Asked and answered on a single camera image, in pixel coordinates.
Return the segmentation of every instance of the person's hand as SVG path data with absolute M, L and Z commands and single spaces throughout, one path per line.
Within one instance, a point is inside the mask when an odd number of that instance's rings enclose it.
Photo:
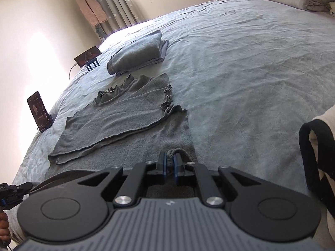
M 0 213 L 0 240 L 10 241 L 9 222 L 6 213 Z

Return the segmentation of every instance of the folded gray towel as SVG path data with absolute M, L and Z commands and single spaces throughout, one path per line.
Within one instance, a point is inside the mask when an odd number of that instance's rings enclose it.
M 161 38 L 162 32 L 156 30 L 121 48 L 107 63 L 108 73 L 120 76 L 164 61 L 169 41 Z

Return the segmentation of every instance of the black circular pad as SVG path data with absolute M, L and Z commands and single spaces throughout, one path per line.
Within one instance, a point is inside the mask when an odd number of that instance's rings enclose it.
M 49 219 L 66 220 L 80 211 L 80 204 L 70 198 L 55 198 L 45 202 L 41 211 Z
M 258 210 L 269 219 L 287 220 L 294 216 L 297 208 L 286 199 L 269 198 L 259 203 Z
M 242 230 L 270 242 L 313 236 L 321 218 L 311 198 L 274 184 L 245 187 L 232 202 L 230 215 Z
M 27 235 L 48 242 L 71 241 L 88 235 L 107 216 L 108 207 L 101 191 L 71 182 L 31 195 L 17 212 Z

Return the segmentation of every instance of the stuffed toy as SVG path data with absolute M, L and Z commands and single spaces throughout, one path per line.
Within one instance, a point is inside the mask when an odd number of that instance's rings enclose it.
M 330 5 L 330 11 L 329 11 L 329 13 L 330 13 L 333 17 L 335 17 L 335 2 L 330 2 L 329 5 Z

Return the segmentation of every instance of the star-patterned curtain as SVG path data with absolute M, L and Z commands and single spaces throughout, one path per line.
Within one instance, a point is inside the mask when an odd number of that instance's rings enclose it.
M 101 23 L 107 35 L 144 21 L 142 14 L 131 0 L 97 0 L 108 16 L 108 21 Z

